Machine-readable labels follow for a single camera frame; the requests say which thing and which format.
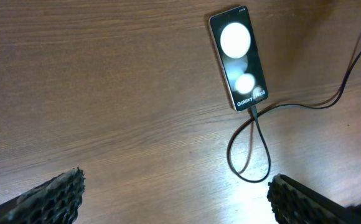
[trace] brown wooden surface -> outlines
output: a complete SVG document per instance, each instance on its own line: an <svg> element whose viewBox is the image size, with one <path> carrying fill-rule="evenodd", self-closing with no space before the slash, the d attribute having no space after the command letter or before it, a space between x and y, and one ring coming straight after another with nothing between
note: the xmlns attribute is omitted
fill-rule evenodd
<svg viewBox="0 0 361 224"><path fill-rule="evenodd" d="M322 101L361 32L361 1L240 1L270 97ZM207 30L228 1L0 1L0 203L79 166L77 223L271 223L267 184L229 170L247 119L228 103ZM361 202L361 61L335 107L260 119L273 170ZM242 167L250 128L235 145ZM266 157L256 131L245 175Z"/></svg>

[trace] phone screen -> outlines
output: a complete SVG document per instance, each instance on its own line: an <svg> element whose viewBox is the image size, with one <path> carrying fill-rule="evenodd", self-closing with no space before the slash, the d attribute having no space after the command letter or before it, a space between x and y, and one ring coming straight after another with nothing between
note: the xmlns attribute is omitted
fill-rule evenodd
<svg viewBox="0 0 361 224"><path fill-rule="evenodd" d="M236 111L268 97L265 78L245 6L210 18L210 28Z"/></svg>

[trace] wooden table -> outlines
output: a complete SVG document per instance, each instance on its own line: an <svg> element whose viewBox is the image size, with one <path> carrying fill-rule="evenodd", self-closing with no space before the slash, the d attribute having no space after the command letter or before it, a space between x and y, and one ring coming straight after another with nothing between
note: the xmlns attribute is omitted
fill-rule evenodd
<svg viewBox="0 0 361 224"><path fill-rule="evenodd" d="M361 1L238 1L250 10L270 97L322 101L361 33ZM0 203L79 166L76 223L273 223L267 183L226 161L248 119L229 106L207 29L228 1L0 1ZM361 202L361 60L328 110L260 119L272 176ZM255 128L236 141L266 172Z"/></svg>

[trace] cord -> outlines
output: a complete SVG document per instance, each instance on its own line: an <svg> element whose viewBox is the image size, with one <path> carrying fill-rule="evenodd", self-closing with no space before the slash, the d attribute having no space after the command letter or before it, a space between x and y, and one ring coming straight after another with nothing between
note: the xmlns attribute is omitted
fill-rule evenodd
<svg viewBox="0 0 361 224"><path fill-rule="evenodd" d="M285 104L281 104L281 105L276 105L276 106L273 106L273 107L270 107L268 109L265 109L261 112L257 112L256 110L256 107L255 106L252 106L251 107L251 113L253 114L253 119L250 119L248 121L246 121L244 124L242 124L232 135L232 137L230 138L229 140L229 144L228 144L228 148L227 148L227 161L228 161L228 165L229 165L229 168L230 170L238 177L240 178L241 180L244 180L245 182L249 182L249 183L260 183L262 181L264 181L266 178L268 178L269 176L269 173L270 173L270 170L271 170L271 159L270 159L270 153L269 153L269 150L268 150L268 147L266 145L266 142L265 142L265 139L262 135L262 132L261 132L261 128L260 128L260 124L258 122L258 118L262 115L264 115L265 113L273 110L273 109L276 109L276 108L279 108L279 107L282 107L282 106L300 106L300 107L303 107L303 108L308 108L308 109L314 109L314 110L319 110L319 109L326 109L326 108L330 108L331 106L334 106L340 99L341 99L341 96L345 90L345 86L347 84L347 81L348 81L348 78L349 78L349 75L350 73L352 72L352 69L354 69L357 61L359 60L361 56L361 51L359 52L359 54L355 57L355 60L352 62L352 64L350 65L350 67L347 69L345 75L344 75L344 79L342 80L342 83L341 83L341 86L338 90L338 95L337 95L337 98L329 105L327 106L318 106L318 107L315 107L315 106L308 106L308 105L304 105L304 104L300 104L300 103L285 103ZM262 143L263 143L263 146L265 147L265 152L266 152L266 156L268 157L268 171L267 173L265 174L264 177L262 177L261 179L259 180L250 180L250 179L247 179L243 176L241 176L236 168L234 167L233 165L233 162L232 162L232 146L233 146L233 143L234 141L236 140L237 136L248 126L250 125L253 121L255 121L255 124L256 124L256 128L260 134L260 137L261 137L261 140L262 140Z"/></svg>

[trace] wood grain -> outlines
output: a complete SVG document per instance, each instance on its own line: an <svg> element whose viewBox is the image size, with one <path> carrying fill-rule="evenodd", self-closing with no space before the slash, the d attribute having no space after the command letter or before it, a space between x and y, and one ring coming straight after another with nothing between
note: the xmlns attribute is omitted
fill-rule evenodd
<svg viewBox="0 0 361 224"><path fill-rule="evenodd" d="M361 1L239 1L270 97L332 96L361 33ZM229 170L247 113L227 100L207 29L226 1L0 1L0 203L79 166L77 223L274 223L267 184ZM331 109L260 120L273 171L361 202L361 61ZM243 167L250 129L237 139ZM245 175L265 173L254 131Z"/></svg>

